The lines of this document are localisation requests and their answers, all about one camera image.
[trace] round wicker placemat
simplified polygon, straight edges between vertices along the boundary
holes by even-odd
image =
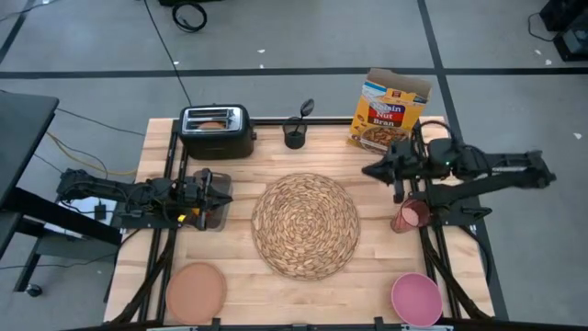
[[[295,280],[321,280],[347,263],[359,239],[351,197],[334,180],[314,174],[282,177],[259,198],[253,239],[262,259]]]

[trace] wooden table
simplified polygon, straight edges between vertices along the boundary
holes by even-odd
[[[425,120],[443,118],[421,118]],[[137,181],[163,176],[171,126],[172,119],[150,120]],[[172,272],[192,262],[206,261],[224,273],[228,294],[218,315],[223,324],[371,324],[375,316],[383,316],[385,323],[401,321],[390,306],[390,288],[402,273],[425,274],[419,234],[395,234],[390,229],[390,219],[399,209],[392,203],[393,188],[360,171],[380,156],[347,145],[348,129],[346,125],[310,126],[306,145],[289,150],[280,127],[257,127],[255,150],[248,158],[189,159],[188,174],[204,166],[229,174],[234,202],[222,232],[190,228],[178,232]],[[425,141],[447,136],[435,125],[425,126],[423,134]],[[177,177],[180,151],[178,141],[172,178]],[[353,198],[360,216],[361,236],[353,259],[325,280],[296,281],[279,276],[257,254],[252,240],[251,215],[257,198],[269,184],[296,172],[312,172],[338,181]],[[456,279],[482,311],[492,314],[476,243],[457,227],[446,227],[445,235]],[[162,238],[163,248],[165,235]],[[142,230],[121,248],[105,320],[118,315],[143,282],[151,239],[152,230]],[[445,286],[440,288],[445,297]],[[155,318],[159,289],[156,283],[148,319]],[[444,309],[450,315],[447,304]],[[166,314],[165,322],[175,324],[170,314]]]

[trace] black toaster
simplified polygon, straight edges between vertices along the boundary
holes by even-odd
[[[253,123],[241,105],[185,108],[179,137],[188,155],[198,160],[242,158],[254,151]]]

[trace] gray floor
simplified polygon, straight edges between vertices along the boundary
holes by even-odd
[[[0,16],[24,0],[3,1]],[[446,68],[553,68],[563,63],[551,43],[529,37],[526,17],[545,0],[426,0]],[[150,0],[180,69],[412,67],[432,68],[413,0],[224,0],[206,3],[199,34],[173,25],[169,9]],[[0,23],[0,42],[17,18]],[[537,33],[548,33],[534,21]],[[62,0],[31,12],[0,72],[169,70],[141,1]],[[445,115],[436,77],[426,113]],[[194,104],[242,103],[254,116],[288,116],[314,97],[317,116],[353,113],[362,74],[185,78]],[[504,298],[512,320],[588,325],[588,251],[583,173],[588,139],[588,75],[449,76],[465,140],[488,152],[542,149],[558,181],[546,190],[506,190],[482,197]],[[61,107],[144,131],[152,117],[177,116],[186,101],[174,78],[0,79],[0,88],[56,96]],[[58,113],[50,131],[98,155],[110,169],[137,166],[142,141]],[[574,133],[585,136],[580,140]],[[77,168],[44,140],[37,153],[61,169]],[[36,158],[19,186],[52,200],[58,173]],[[132,181],[131,177],[120,180]],[[0,267],[22,264],[32,240],[18,236]],[[71,263],[44,258],[41,263]],[[17,270],[0,272],[3,329],[97,325],[111,263],[39,268],[45,295],[13,293]]]

